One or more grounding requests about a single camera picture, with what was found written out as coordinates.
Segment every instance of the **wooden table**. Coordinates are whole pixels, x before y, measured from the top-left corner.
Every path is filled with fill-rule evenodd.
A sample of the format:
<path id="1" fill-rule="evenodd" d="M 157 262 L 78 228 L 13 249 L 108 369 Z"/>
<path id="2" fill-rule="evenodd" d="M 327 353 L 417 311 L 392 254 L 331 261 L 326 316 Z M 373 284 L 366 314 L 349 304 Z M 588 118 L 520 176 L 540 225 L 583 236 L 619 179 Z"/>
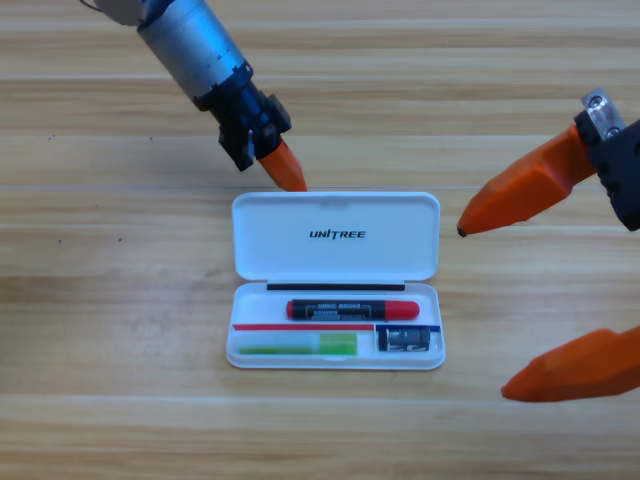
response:
<path id="1" fill-rule="evenodd" d="M 72 0 L 0 0 L 0 478 L 640 478 L 640 391 L 499 390 L 550 348 L 640 322 L 640 239 L 594 179 L 525 225 L 455 232 L 593 87 L 640 117 L 637 0 L 215 3 L 315 190 L 440 199 L 448 359 L 228 365 L 230 204 L 269 179 L 235 170 L 133 30 Z"/>

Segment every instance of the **red line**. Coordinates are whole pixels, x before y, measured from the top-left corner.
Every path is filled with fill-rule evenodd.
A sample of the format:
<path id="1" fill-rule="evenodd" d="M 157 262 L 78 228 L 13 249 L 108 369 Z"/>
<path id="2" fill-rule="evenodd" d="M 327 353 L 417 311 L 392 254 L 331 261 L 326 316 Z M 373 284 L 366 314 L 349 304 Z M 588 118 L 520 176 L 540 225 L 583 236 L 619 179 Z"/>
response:
<path id="1" fill-rule="evenodd" d="M 347 323 L 341 323 L 341 324 L 326 324 L 326 323 L 322 323 L 322 324 L 317 324 L 317 323 L 244 323 L 244 324 L 237 324 L 237 325 L 233 325 L 234 330 L 271 330 L 271 331 L 278 331 L 278 330 L 311 330 L 311 331 L 317 331 L 317 330 L 332 330 L 332 331 L 336 331 L 336 330 L 349 330 L 349 331 L 359 331 L 359 332 L 371 332 L 374 330 L 374 326 L 373 325 L 367 325 L 365 324 L 361 324 L 361 323 L 357 323 L 357 324 L 347 324 Z"/>

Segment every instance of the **red marker cap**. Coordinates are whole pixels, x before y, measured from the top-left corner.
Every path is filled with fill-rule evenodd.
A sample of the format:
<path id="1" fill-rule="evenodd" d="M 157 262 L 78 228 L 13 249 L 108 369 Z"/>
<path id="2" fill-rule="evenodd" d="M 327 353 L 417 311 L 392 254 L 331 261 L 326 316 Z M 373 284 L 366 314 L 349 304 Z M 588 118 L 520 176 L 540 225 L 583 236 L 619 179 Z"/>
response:
<path id="1" fill-rule="evenodd" d="M 420 306 L 416 302 L 384 302 L 385 320 L 413 320 L 420 315 Z"/>

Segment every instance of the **open lid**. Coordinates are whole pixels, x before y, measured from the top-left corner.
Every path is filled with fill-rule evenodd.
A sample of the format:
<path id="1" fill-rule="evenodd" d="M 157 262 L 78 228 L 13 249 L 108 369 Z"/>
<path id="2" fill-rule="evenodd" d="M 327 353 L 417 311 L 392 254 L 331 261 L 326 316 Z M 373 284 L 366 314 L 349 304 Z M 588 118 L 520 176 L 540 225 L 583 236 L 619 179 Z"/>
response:
<path id="1" fill-rule="evenodd" d="M 246 193 L 233 202 L 238 274 L 275 283 L 400 283 L 438 268 L 428 193 Z"/>

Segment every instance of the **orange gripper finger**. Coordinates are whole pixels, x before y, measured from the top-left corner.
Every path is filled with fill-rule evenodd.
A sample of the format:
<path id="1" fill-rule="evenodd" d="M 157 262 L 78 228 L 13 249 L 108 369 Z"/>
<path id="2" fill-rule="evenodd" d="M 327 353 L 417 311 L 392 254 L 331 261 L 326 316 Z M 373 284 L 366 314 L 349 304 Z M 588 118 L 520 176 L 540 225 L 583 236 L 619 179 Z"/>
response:
<path id="1" fill-rule="evenodd" d="M 272 153 L 258 160 L 276 185 L 288 192 L 306 192 L 302 167 L 284 140 Z"/>
<path id="2" fill-rule="evenodd" d="M 529 220 L 567 198 L 574 185 L 594 173 L 572 125 L 490 180 L 469 202 L 458 233 L 464 237 Z"/>
<path id="3" fill-rule="evenodd" d="M 638 387 L 640 327 L 623 333 L 600 329 L 534 358 L 502 387 L 502 395 L 521 402 L 560 402 Z"/>

